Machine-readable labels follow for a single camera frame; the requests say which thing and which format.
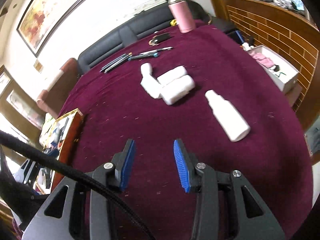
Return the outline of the black pen with gold band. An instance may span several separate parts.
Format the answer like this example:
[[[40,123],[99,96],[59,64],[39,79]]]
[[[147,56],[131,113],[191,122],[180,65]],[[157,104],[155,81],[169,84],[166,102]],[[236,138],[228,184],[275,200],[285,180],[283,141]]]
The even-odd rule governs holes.
[[[116,68],[117,66],[121,65],[123,62],[127,61],[130,57],[132,56],[132,53],[128,53],[126,56],[124,56],[122,59],[118,60],[108,68],[104,70],[104,73],[108,73],[111,71],[113,68]]]

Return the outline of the maroon velvet bed cover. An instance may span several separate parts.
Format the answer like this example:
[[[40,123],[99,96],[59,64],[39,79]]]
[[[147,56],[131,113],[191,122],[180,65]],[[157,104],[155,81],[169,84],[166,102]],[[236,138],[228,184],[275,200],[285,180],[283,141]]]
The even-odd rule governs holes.
[[[183,34],[170,27],[173,47],[149,59],[154,76],[184,66],[195,88],[176,104],[153,99],[140,85],[141,61],[108,74],[98,64],[84,74],[61,114],[80,109],[85,124],[71,165],[95,170],[136,143],[129,185],[122,199],[156,239],[189,239],[196,195],[182,189],[173,143],[181,139],[199,161],[217,171],[241,171],[272,210],[287,238],[312,208],[313,179],[304,132],[284,94],[257,62],[212,25]],[[205,93],[213,90],[238,110],[251,130],[231,142]]]

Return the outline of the framed wall painting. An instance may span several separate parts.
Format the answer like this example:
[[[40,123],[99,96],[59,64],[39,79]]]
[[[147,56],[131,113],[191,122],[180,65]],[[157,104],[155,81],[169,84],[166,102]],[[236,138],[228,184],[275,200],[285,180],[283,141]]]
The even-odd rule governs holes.
[[[17,31],[37,57],[59,25],[85,0],[31,0]]]

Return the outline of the wooden slatted cabinet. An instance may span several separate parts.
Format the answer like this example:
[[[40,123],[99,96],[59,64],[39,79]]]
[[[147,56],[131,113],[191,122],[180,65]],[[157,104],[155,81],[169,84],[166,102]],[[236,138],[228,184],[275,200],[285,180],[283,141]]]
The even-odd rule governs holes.
[[[302,88],[293,104],[304,130],[319,116],[319,30],[299,15],[255,0],[211,0],[218,17],[232,21],[245,37],[253,36],[289,61]]]

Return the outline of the black key pouch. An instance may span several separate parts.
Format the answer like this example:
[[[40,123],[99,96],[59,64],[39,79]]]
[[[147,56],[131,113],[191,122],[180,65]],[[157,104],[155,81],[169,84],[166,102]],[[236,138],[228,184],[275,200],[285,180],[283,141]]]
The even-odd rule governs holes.
[[[155,35],[149,42],[148,44],[150,46],[157,46],[160,43],[167,41],[171,38],[171,35],[169,33],[163,33],[159,35]]]

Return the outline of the gold-rimmed white tray box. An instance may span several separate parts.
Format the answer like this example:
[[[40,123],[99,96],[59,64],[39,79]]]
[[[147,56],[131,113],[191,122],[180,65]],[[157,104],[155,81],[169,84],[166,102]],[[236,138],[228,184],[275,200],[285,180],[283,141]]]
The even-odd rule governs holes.
[[[84,115],[78,108],[56,119],[46,134],[44,153],[69,165],[83,122]],[[34,187],[39,193],[49,194],[62,178],[62,175],[56,174],[51,168],[41,167]]]

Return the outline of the white round jar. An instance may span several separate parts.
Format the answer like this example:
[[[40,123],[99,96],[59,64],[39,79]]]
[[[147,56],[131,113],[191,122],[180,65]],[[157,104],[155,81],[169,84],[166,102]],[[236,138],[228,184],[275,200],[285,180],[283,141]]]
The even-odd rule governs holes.
[[[190,75],[184,75],[164,86],[161,90],[161,96],[163,101],[170,106],[186,96],[194,88],[195,82],[193,78]]]

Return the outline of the white cylinder bottle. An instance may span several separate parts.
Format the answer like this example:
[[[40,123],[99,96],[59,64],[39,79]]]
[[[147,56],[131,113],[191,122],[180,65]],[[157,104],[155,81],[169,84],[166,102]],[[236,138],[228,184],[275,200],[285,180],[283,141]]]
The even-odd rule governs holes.
[[[187,75],[187,70],[184,66],[178,66],[172,70],[167,71],[166,73],[162,74],[161,76],[157,77],[157,81],[162,85],[166,86],[172,81],[179,79]]]

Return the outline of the white open storage box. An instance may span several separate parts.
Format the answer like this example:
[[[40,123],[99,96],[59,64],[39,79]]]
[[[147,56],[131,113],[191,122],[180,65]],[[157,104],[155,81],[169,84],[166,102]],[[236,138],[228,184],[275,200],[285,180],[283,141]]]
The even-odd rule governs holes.
[[[247,52],[264,68],[284,94],[294,87],[299,72],[289,61],[263,45],[254,47]]]

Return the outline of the brown chair back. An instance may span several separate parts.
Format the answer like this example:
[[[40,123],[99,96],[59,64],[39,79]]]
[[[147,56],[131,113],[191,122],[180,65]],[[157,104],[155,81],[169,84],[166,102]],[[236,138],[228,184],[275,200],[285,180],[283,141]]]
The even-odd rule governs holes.
[[[37,97],[37,106],[57,119],[78,79],[78,62],[75,58],[70,58],[45,82]]]

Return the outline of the white bottle with round cap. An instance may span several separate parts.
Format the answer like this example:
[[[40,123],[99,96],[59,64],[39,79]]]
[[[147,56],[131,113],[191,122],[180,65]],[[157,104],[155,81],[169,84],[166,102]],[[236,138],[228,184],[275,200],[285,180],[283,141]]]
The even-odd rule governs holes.
[[[142,64],[140,67],[140,72],[141,72],[142,78],[152,77],[152,73],[153,73],[152,65],[148,62]]]

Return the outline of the pink water bottle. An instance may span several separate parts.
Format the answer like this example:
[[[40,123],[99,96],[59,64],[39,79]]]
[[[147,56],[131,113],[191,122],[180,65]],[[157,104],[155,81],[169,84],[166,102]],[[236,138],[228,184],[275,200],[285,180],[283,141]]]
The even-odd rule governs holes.
[[[196,29],[191,10],[185,0],[168,0],[168,6],[181,33],[188,33]]]

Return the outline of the black pen teal tip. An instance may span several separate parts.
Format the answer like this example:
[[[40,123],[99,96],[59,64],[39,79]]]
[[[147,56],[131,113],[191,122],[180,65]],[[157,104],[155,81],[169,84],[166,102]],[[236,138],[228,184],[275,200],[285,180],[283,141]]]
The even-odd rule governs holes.
[[[160,52],[169,51],[172,49],[173,49],[173,47],[165,47],[165,48],[155,49],[155,50],[151,50],[151,51],[146,51],[146,52],[140,53],[138,55],[129,57],[129,61],[140,60],[140,59],[145,59],[145,58],[149,58],[149,57],[158,57]]]

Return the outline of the black pen far left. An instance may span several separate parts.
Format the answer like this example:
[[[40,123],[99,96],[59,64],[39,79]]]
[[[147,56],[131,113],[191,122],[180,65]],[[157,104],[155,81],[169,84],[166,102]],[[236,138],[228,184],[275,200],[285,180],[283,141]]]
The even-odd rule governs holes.
[[[117,61],[119,61],[120,59],[124,58],[126,56],[126,54],[120,55],[119,57],[117,57],[116,59],[112,60],[111,62],[107,63],[106,65],[104,65],[100,72],[104,72],[105,69],[107,69],[108,67],[110,67],[112,64],[116,63]]]

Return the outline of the black leather headboard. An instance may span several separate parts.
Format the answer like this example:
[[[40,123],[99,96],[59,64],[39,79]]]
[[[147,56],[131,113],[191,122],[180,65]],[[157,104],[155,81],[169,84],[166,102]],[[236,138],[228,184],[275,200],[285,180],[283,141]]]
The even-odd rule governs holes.
[[[117,51],[170,26],[174,17],[167,4],[144,10],[97,40],[78,57],[81,75]]]

